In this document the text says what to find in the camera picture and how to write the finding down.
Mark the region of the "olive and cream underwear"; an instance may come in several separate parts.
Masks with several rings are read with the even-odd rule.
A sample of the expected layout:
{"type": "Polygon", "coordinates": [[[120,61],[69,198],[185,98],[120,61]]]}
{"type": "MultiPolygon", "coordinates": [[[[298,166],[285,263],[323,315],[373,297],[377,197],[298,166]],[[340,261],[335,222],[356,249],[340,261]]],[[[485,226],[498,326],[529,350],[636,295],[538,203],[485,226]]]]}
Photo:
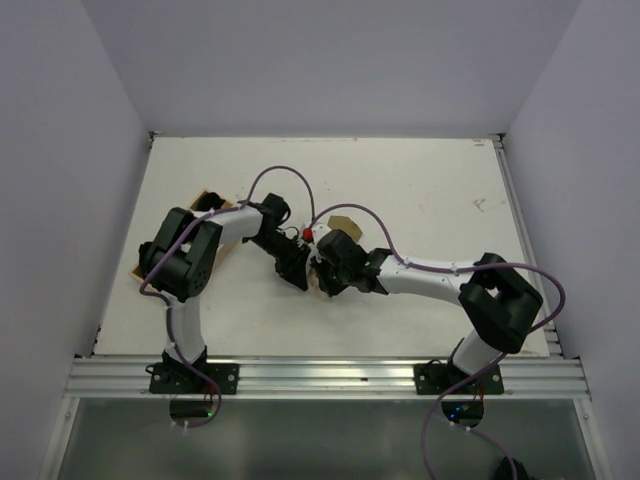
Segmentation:
{"type": "MultiPolygon", "coordinates": [[[[332,231],[340,230],[356,244],[362,237],[361,228],[349,217],[343,215],[331,215],[327,222],[317,221],[328,225],[332,231]]],[[[332,298],[342,293],[346,286],[341,286],[336,280],[332,280],[329,275],[329,264],[322,260],[317,262],[311,257],[311,250],[306,263],[306,279],[308,289],[318,298],[332,298]]]]}

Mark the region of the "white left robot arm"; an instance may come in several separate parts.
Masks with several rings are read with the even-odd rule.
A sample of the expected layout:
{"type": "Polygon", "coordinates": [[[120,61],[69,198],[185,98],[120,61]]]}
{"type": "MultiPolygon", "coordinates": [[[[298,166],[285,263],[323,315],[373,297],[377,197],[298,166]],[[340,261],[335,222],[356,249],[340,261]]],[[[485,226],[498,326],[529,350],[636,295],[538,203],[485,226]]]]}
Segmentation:
{"type": "Polygon", "coordinates": [[[239,207],[206,192],[192,209],[171,209],[155,238],[140,245],[141,293],[166,305],[167,346],[158,367],[162,374],[172,373],[185,392],[197,392],[207,383],[199,296],[223,246],[254,243],[274,259],[281,279],[302,291],[308,289],[310,249],[298,237],[284,233],[282,225],[290,215],[286,201],[273,193],[239,207]]]}

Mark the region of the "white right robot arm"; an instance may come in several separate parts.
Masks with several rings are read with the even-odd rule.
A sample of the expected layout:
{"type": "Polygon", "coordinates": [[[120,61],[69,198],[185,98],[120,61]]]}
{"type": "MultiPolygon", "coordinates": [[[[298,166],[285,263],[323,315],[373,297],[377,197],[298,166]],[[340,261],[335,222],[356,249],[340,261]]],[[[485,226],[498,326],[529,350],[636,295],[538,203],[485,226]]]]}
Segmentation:
{"type": "Polygon", "coordinates": [[[326,225],[311,229],[310,266],[319,288],[336,296],[348,287],[362,293],[410,294],[461,307],[473,330],[450,355],[445,379],[451,389],[468,392],[481,369],[502,354],[518,353],[542,307],[539,292],[497,254],[475,263],[421,269],[390,249],[364,250],[346,232],[326,225]]]}

